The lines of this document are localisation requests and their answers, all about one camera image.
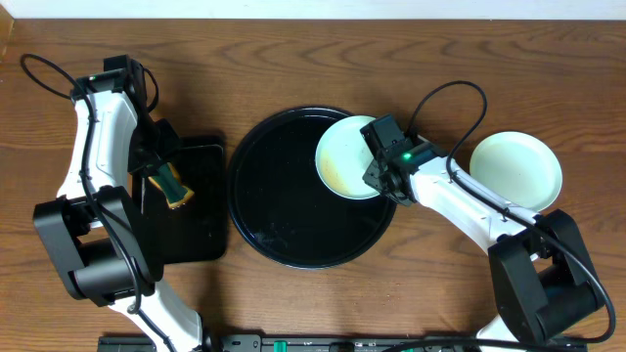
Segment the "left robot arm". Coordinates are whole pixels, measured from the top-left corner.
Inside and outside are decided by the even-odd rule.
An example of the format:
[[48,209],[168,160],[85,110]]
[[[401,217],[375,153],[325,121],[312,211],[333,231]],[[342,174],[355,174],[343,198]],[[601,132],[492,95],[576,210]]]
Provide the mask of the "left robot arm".
[[168,206],[194,194],[164,159],[176,136],[150,118],[146,77],[131,62],[71,82],[70,167],[33,223],[70,296],[123,314],[156,351],[201,351],[201,316],[165,281],[165,242],[128,190],[130,176],[144,176]]

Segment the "light blue plate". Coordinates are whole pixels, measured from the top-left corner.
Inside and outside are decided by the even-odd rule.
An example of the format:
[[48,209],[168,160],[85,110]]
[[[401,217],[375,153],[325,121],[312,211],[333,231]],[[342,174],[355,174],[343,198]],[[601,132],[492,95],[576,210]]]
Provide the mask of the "light blue plate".
[[537,212],[557,200],[563,182],[556,154],[536,137],[517,131],[481,141],[471,155],[469,173],[499,196]]
[[375,119],[353,115],[335,122],[321,137],[315,165],[324,185],[342,198],[362,200],[380,192],[363,180],[374,157],[360,129]]

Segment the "green and yellow sponge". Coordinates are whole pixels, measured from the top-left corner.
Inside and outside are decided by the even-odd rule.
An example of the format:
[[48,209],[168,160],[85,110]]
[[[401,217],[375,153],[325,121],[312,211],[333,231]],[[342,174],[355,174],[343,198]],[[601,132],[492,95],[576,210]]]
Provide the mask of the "green and yellow sponge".
[[170,209],[180,207],[195,195],[193,190],[181,182],[178,171],[170,162],[161,165],[149,177],[149,181],[164,194]]

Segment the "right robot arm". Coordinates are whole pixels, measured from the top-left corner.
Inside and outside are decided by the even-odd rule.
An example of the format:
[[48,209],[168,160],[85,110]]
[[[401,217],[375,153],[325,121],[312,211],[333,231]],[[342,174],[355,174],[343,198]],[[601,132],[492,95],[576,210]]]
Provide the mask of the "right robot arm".
[[399,204],[437,212],[487,254],[498,314],[475,344],[558,348],[612,336],[614,306],[572,217],[506,201],[430,142],[370,142],[367,148],[373,156],[363,176],[367,185]]

